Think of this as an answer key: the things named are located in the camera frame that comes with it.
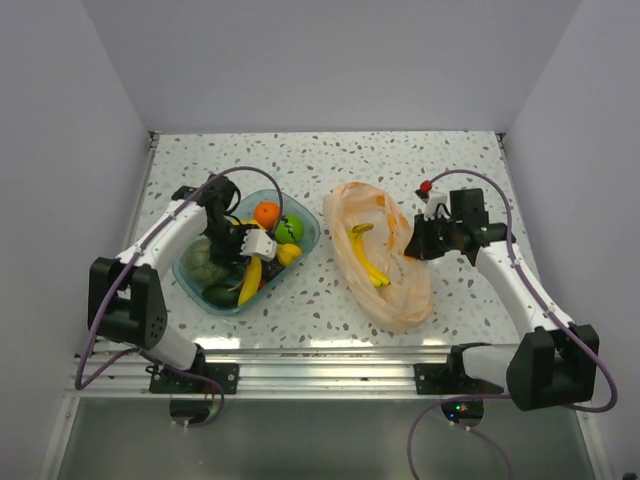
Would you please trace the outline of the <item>fake green melon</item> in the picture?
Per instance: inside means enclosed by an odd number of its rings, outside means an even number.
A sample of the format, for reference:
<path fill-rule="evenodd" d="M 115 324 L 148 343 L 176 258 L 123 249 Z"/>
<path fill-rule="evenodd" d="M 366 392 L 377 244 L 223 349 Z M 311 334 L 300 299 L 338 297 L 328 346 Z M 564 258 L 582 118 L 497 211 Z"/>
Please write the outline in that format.
<path fill-rule="evenodd" d="M 210 258 L 210 242 L 206 238 L 192 242 L 181 258 L 184 275 L 195 284 L 206 288 L 231 276 L 231 268 L 214 263 Z"/>

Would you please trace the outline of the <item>fake dark avocado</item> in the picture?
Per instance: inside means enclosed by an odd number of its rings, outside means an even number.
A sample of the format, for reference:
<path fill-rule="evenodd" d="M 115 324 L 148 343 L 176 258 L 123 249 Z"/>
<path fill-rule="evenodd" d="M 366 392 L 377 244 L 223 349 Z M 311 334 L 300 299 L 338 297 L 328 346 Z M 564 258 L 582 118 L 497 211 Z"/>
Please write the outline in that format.
<path fill-rule="evenodd" d="M 239 290 L 231 290 L 229 285 L 211 285 L 203 290 L 202 298 L 216 308 L 229 309 L 238 305 Z"/>

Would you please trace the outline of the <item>orange plastic bag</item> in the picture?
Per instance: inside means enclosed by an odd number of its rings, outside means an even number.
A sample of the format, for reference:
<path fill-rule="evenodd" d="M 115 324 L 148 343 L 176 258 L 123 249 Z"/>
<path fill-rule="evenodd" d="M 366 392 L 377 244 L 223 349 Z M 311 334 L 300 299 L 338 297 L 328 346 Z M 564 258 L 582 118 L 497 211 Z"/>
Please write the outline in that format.
<path fill-rule="evenodd" d="M 354 299 L 371 321 L 406 332 L 434 312 L 425 262 L 404 255 L 413 226 L 384 190 L 362 182 L 335 187 L 323 199 L 334 258 Z"/>

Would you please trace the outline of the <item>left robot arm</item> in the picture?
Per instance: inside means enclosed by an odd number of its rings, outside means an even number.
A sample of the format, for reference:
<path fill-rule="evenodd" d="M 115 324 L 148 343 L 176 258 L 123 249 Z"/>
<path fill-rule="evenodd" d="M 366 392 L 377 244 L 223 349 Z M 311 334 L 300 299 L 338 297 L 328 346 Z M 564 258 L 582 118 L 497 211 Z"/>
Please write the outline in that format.
<path fill-rule="evenodd" d="M 133 245 L 114 258 L 97 258 L 89 270 L 87 344 L 83 368 L 98 336 L 140 351 L 173 370 L 185 392 L 208 379 L 202 347 L 168 324 L 162 280 L 173 262 L 198 237 L 208 241 L 205 258 L 231 269 L 246 265 L 266 236 L 254 225 L 234 224 L 232 203 L 239 189 L 226 171 L 202 186 L 179 188 L 167 210 Z"/>

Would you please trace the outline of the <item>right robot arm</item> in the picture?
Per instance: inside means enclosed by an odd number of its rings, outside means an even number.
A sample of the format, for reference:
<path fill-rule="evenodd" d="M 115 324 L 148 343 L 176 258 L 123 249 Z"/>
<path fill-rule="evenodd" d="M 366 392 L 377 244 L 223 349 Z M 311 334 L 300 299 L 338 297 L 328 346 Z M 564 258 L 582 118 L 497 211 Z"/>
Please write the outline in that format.
<path fill-rule="evenodd" d="M 506 224 L 490 221 L 482 190 L 444 194 L 425 181 L 416 194 L 426 210 L 414 218 L 405 255 L 423 261 L 451 251 L 466 256 L 497 293 L 519 337 L 512 352 L 484 342 L 452 347 L 443 373 L 447 387 L 464 393 L 491 384 L 523 411 L 590 400 L 597 333 L 576 324 L 531 278 Z"/>

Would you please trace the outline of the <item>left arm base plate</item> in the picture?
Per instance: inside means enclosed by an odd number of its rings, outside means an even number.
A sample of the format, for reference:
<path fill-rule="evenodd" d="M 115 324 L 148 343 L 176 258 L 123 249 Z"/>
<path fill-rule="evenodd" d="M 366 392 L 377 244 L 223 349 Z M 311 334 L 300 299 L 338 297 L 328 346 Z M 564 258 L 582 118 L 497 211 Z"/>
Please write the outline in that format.
<path fill-rule="evenodd" d="M 153 394 L 235 394 L 240 379 L 236 363 L 206 363 L 200 373 L 178 374 L 158 365 L 147 366 Z"/>

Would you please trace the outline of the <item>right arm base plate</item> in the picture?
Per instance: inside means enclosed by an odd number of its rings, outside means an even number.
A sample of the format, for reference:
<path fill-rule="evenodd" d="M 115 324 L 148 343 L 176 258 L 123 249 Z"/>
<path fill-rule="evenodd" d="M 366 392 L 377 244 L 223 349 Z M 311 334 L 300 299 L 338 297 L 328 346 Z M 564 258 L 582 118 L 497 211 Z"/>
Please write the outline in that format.
<path fill-rule="evenodd" d="M 469 377 L 463 367 L 462 354 L 471 348 L 488 346 L 476 342 L 453 346 L 444 363 L 413 365 L 414 383 L 418 395 L 479 395 L 502 394 L 504 389 L 485 380 Z"/>

